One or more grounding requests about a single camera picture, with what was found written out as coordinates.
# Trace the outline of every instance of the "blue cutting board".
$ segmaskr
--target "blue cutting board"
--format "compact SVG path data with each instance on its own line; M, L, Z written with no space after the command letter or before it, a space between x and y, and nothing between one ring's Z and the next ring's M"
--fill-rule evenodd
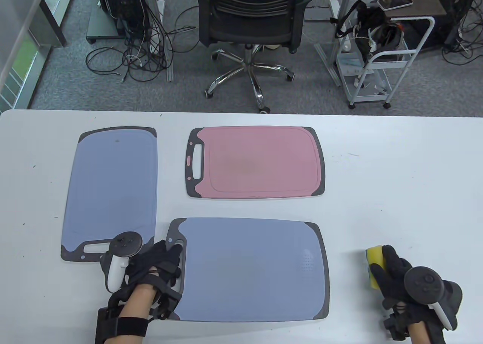
M314 223L247 218L179 218L167 245L185 248L171 319L267 322L325 318L329 276Z
M157 139L153 128L117 126L83 133L72 165L62 228L65 261L99 261L88 244L138 232L143 249L154 241Z

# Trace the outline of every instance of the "white phone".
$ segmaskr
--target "white phone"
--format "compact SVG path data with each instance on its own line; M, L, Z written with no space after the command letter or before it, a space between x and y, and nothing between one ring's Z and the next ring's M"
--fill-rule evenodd
M378 0L377 4L383 11L392 11L393 9L403 8L410 6L412 0Z

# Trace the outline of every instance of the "white table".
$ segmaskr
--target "white table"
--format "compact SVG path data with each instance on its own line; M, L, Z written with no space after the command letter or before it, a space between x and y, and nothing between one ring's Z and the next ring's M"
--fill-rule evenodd
M386 342L381 296L369 288L364 256L378 244L393 244L412 264L458 282L459 327L445 333L446 342L481 342L483 119L26 110L0 118L0 342L93 343L97 310L109 297L103 274L98 263L62 261L60 237L79 135L119 125L157 130L156 241L174 218L312 221L324 238L331 279L326 319L155 321L146 343ZM188 135L217 125L313 127L324 152L325 193L265 201L188 197Z

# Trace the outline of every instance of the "yellow sponge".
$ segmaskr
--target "yellow sponge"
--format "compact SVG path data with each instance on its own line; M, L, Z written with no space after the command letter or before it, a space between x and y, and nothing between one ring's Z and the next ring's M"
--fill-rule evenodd
M369 265L368 267L368 272L369 272L369 280L371 281L371 287L379 290L379 285L377 284L376 279L372 275L370 266L373 263L378 264L384 270L386 269L385 261L384 261L384 256L383 256L383 246L376 246L376 247L371 247L366 250L366 259L367 263Z

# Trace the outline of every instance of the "office chair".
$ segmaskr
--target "office chair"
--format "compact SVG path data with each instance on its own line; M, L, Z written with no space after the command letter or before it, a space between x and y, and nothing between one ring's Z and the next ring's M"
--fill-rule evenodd
M205 90L207 99L213 91L233 76L244 71L248 73L261 113L270 113L264 105L262 89L255 75L256 69L281 71L287 81L295 73L285 66L267 65L255 62L255 54L264 44L280 44L294 54L300 46L305 8L311 0L198 0L200 6L200 42L209 46L216 42L233 42L245 45L245 56L217 49L212 60L224 56L239 64L231 71L219 76Z

